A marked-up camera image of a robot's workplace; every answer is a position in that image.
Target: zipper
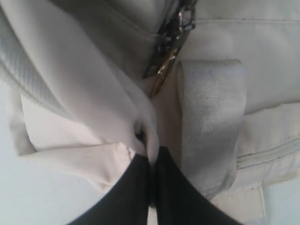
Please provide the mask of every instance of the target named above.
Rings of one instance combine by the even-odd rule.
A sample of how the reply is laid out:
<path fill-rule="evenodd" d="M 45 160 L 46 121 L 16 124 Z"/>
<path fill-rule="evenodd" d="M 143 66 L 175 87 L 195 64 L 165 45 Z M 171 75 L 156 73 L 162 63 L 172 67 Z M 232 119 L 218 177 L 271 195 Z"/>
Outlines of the zipper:
<path fill-rule="evenodd" d="M 300 150 L 300 139 L 296 139 L 275 149 L 237 157 L 237 169 L 270 163 Z"/>

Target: zipper teeth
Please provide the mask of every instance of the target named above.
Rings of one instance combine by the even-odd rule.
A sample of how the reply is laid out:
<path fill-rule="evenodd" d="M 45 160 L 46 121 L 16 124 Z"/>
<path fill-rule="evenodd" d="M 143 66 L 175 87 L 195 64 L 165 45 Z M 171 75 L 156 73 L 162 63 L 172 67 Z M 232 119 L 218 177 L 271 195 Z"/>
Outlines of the zipper teeth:
<path fill-rule="evenodd" d="M 276 149 L 238 157 L 237 169 L 241 170 L 248 167 L 269 163 L 299 150 L 300 150 L 300 139 L 296 139 Z"/>

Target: white wall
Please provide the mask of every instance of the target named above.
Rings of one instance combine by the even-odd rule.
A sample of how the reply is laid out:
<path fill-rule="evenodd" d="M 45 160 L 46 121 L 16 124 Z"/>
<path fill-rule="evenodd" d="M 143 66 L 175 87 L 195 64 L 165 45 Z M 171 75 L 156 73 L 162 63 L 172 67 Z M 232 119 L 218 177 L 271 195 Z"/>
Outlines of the white wall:
<path fill-rule="evenodd" d="M 85 180 L 21 161 L 8 132 L 0 85 L 0 225 L 64 225 L 102 195 Z"/>

